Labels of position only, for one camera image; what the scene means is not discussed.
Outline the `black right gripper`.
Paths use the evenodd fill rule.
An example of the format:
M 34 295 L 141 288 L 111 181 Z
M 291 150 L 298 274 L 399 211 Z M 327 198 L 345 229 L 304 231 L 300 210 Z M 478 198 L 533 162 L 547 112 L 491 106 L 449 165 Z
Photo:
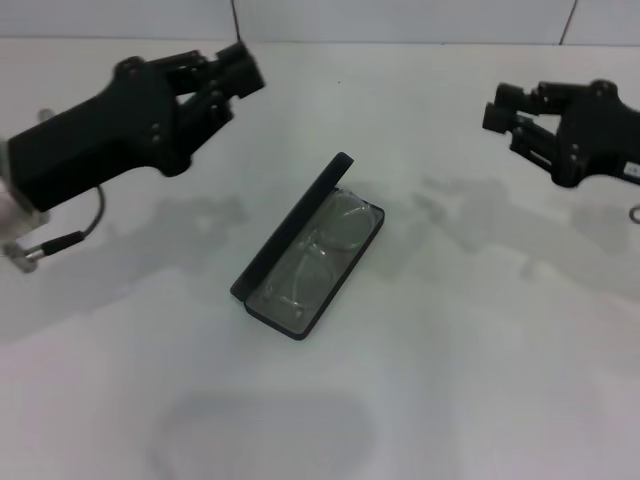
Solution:
M 525 91 L 500 83 L 494 102 L 486 104 L 482 127 L 499 134 L 510 133 L 510 150 L 552 173 L 552 181 L 558 186 L 575 188 L 591 176 L 609 176 L 637 185 L 639 112 L 621 101 L 617 86 L 606 80 L 594 81 L 566 107 L 567 103 L 557 84 L 540 82 Z M 513 111 L 532 115 L 564 112 L 555 137 Z

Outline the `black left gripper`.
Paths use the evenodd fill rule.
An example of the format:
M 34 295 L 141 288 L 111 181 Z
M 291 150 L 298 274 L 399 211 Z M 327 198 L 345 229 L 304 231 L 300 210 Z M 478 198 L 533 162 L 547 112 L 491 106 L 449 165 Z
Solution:
M 189 94 L 180 106 L 167 76 Z M 264 86 L 242 42 L 212 59 L 199 50 L 126 59 L 100 93 L 9 140 L 11 183 L 46 211 L 132 169 L 177 176 L 233 119 L 231 99 Z

